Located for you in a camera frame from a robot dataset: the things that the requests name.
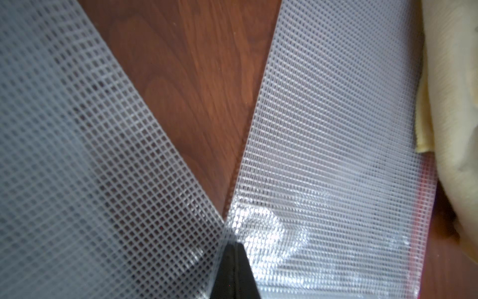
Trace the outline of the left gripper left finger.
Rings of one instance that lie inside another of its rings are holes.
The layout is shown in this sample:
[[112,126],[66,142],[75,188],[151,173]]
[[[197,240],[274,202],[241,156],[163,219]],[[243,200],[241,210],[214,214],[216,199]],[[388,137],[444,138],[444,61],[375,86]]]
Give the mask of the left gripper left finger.
[[234,299],[235,285],[235,244],[227,244],[212,288],[210,299]]

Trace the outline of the yellow cleaning cloth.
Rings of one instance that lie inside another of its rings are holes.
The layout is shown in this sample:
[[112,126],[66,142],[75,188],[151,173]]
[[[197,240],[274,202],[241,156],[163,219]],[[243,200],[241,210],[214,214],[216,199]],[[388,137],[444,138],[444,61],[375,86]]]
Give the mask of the yellow cleaning cloth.
[[422,1],[424,84],[438,177],[462,250],[478,260],[478,3]]

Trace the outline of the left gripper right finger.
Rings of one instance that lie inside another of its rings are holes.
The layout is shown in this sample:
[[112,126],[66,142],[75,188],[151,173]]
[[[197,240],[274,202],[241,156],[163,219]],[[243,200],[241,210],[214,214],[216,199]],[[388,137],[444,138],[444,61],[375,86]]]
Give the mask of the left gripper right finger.
[[261,299],[243,244],[234,244],[234,298]]

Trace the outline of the red zipper mesh document bag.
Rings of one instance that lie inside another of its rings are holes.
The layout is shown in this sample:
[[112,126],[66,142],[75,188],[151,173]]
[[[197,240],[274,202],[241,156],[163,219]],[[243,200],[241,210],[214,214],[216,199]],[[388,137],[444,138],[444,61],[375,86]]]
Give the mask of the red zipper mesh document bag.
[[225,223],[264,299],[415,299],[436,193],[415,151],[418,1],[283,1]]

